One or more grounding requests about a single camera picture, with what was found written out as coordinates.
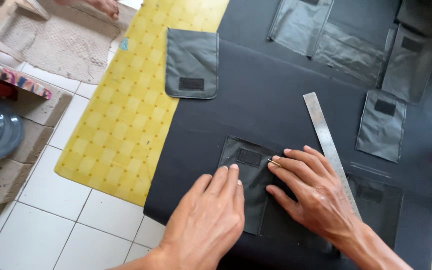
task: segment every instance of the blue sticker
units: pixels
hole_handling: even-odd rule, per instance
[[[119,44],[119,48],[123,51],[127,51],[128,50],[128,38],[125,37],[123,39],[123,41],[121,41],[121,43]]]

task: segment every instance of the doormat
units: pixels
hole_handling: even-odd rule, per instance
[[[0,32],[0,41],[21,52],[35,67],[84,83],[99,83],[111,41],[121,30],[52,0],[39,3],[51,13],[51,19],[19,8]]]

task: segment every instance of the finger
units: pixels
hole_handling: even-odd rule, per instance
[[[315,186],[320,182],[321,177],[303,161],[280,156],[273,156],[273,161],[279,163],[283,168],[297,175],[299,179],[307,183],[309,186]]]
[[[333,168],[333,166],[331,166],[331,163],[329,163],[329,160],[326,158],[326,156],[323,156],[320,152],[307,145],[305,145],[303,148],[306,153],[316,156],[330,175],[333,175],[334,177],[338,177],[335,169]]]
[[[241,180],[237,181],[236,192],[233,199],[234,209],[244,216],[244,188]]]
[[[294,195],[296,195],[298,200],[301,200],[299,199],[300,197],[304,198],[305,195],[310,191],[311,187],[293,172],[285,168],[281,168],[273,163],[268,163],[268,168],[273,174],[286,183]]]
[[[303,208],[301,205],[294,200],[292,200],[286,193],[275,185],[269,185],[266,187],[267,192],[269,192],[276,201],[281,205],[284,210],[297,222],[301,223],[303,218]]]
[[[236,192],[236,186],[238,185],[238,178],[240,175],[240,169],[237,164],[232,164],[229,167],[229,171],[227,172],[226,182],[221,190],[221,194],[219,196],[227,197],[228,199],[232,199],[234,197],[234,193]]]
[[[211,179],[213,176],[210,174],[203,174],[201,175],[192,185],[192,187],[189,189],[190,192],[194,192],[196,194],[203,194],[206,190],[206,188],[209,185],[209,182],[211,182]]]
[[[214,173],[209,187],[206,189],[207,193],[214,194],[216,196],[221,192],[221,188],[226,182],[226,176],[228,175],[228,168],[226,166],[219,167]]]
[[[329,175],[326,168],[315,155],[300,150],[291,149],[284,149],[284,154],[292,159],[304,162],[313,172],[319,176],[325,177]]]

